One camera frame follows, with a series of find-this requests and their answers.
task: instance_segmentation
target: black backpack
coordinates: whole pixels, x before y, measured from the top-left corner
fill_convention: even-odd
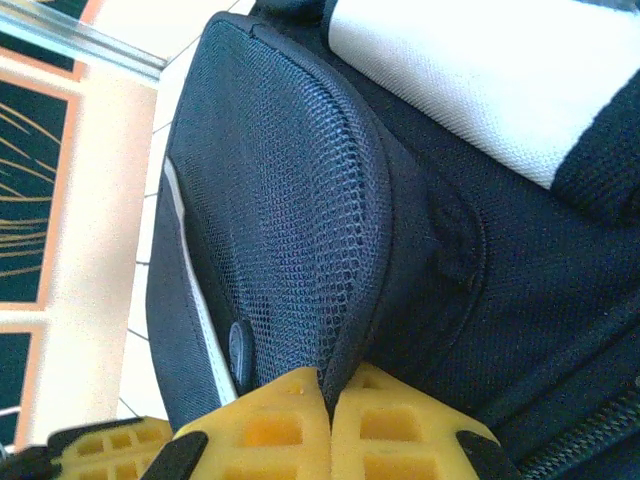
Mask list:
[[[640,478],[640,73],[545,189],[388,63],[336,55],[328,3],[258,1],[201,37],[147,290],[172,427],[306,365],[331,411],[366,360],[485,423],[525,479]]]

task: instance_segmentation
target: black zipper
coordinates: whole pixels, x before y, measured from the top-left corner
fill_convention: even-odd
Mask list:
[[[551,480],[640,431],[640,385],[606,401],[518,465],[524,480]]]

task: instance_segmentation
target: tiled floor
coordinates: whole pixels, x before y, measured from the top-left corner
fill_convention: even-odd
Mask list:
[[[230,12],[247,14],[255,1],[238,0],[234,2],[229,0],[228,3]],[[167,416],[151,362],[146,326],[145,294],[158,183],[162,170],[164,150],[178,98],[199,40],[200,37],[193,39],[170,61],[161,76],[158,89],[153,125],[154,133],[147,169],[140,239],[136,255],[136,271],[129,312],[129,329],[120,383],[118,418],[130,418],[136,415],[148,415],[157,418],[166,418]]]
[[[94,25],[102,32],[162,58],[175,56],[204,28],[214,12],[236,0],[109,0]],[[247,10],[245,0],[233,8]]]

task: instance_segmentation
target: orange frame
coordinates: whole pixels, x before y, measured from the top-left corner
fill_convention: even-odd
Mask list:
[[[87,24],[93,23],[101,6],[102,0],[89,0],[87,6],[82,12],[80,21]],[[18,62],[39,68],[40,70],[44,70],[45,72],[60,75],[61,77],[68,78],[69,80],[73,80],[74,82],[80,81],[80,79],[84,75],[84,70],[86,67],[84,63],[74,61],[73,71],[68,72],[63,68],[54,67],[53,65],[49,65],[47,62],[36,60],[35,58],[28,57],[27,55],[22,55],[21,53],[14,52],[13,50],[4,47],[0,47],[0,56],[8,57],[12,60],[17,60]]]
[[[42,339],[44,327],[38,324],[3,324],[0,323],[0,334],[3,333],[30,333],[29,352],[27,354],[27,368],[24,372],[24,384],[20,397],[20,413],[16,436],[13,441],[16,452],[27,446],[27,435],[32,419],[33,399],[35,396],[38,367],[42,355]]]
[[[34,90],[51,97],[59,98],[67,102],[67,111],[64,119],[62,139],[60,140],[60,155],[58,156],[58,167],[56,168],[56,178],[51,198],[51,210],[49,212],[49,225],[45,240],[42,267],[40,269],[40,282],[38,284],[38,296],[35,302],[0,302],[1,310],[44,310],[48,300],[49,286],[53,270],[55,249],[58,240],[60,227],[60,214],[64,192],[69,177],[69,163],[71,161],[72,137],[78,115],[79,97],[73,93],[62,92],[53,87],[42,85],[17,75],[0,72],[0,80],[12,83],[28,90]]]

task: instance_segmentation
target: white trim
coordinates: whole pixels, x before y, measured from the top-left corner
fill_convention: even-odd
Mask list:
[[[5,415],[11,415],[13,413],[20,413],[22,407],[18,405],[17,407],[5,408],[4,410],[0,410],[0,417],[4,417]]]
[[[640,66],[640,15],[574,0],[340,0],[331,50],[549,189]]]
[[[184,256],[184,263],[187,268],[187,276],[189,278],[189,283],[191,286],[191,293],[193,294],[193,299],[196,303],[196,309],[198,310],[198,317],[200,319],[200,326],[202,328],[202,336],[204,337],[205,343],[207,344],[209,364],[211,365],[213,378],[216,382],[216,388],[218,389],[218,397],[220,398],[220,402],[224,406],[236,400],[238,398],[238,394],[236,393],[236,388],[233,383],[231,373],[229,372],[227,361],[224,358],[224,354],[222,353],[222,348],[220,348],[220,343],[218,342],[218,337],[216,336],[216,332],[213,329],[213,323],[211,321],[211,316],[209,315],[209,310],[207,309],[207,304],[204,300],[204,296],[202,295],[202,291],[200,290],[200,285],[198,284],[196,274],[193,270],[193,265],[191,264],[191,257],[189,255],[189,249],[187,247],[187,238],[185,235],[184,227],[184,203],[182,202],[182,196],[180,194],[178,177],[176,176],[176,171],[173,168],[173,165],[171,164],[169,158],[166,158],[164,162],[164,174],[167,177],[169,190],[171,191],[171,195],[173,197],[173,204],[176,209],[178,221],[180,222],[182,254]]]

